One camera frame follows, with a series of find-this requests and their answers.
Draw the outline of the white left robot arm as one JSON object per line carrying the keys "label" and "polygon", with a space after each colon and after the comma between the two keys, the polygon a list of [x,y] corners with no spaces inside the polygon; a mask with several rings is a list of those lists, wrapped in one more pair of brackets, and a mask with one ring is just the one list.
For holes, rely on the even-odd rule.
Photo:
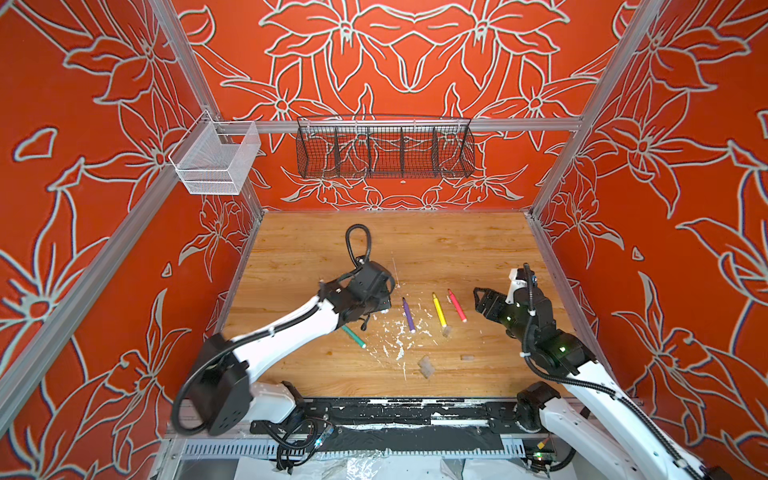
{"label": "white left robot arm", "polygon": [[242,421],[280,424],[299,405],[289,383],[264,384],[262,375],[307,343],[391,307],[394,276],[363,262],[328,283],[304,305],[249,334],[208,338],[172,404],[173,430],[218,436]]}

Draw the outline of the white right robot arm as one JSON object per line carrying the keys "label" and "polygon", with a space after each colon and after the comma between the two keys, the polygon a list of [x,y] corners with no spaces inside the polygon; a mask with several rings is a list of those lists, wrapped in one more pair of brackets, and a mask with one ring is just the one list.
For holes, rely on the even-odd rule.
{"label": "white right robot arm", "polygon": [[558,328],[534,281],[514,280],[507,293],[476,287],[473,297],[479,314],[520,342],[539,378],[517,395],[523,430],[556,435],[609,479],[728,478],[663,432],[578,337]]}

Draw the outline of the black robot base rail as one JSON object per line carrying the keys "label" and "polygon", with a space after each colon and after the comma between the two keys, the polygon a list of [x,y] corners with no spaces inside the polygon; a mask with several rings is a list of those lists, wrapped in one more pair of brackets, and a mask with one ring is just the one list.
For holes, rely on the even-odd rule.
{"label": "black robot base rail", "polygon": [[513,398],[354,398],[305,400],[308,417],[331,424],[322,453],[522,457],[549,438],[523,429]]}

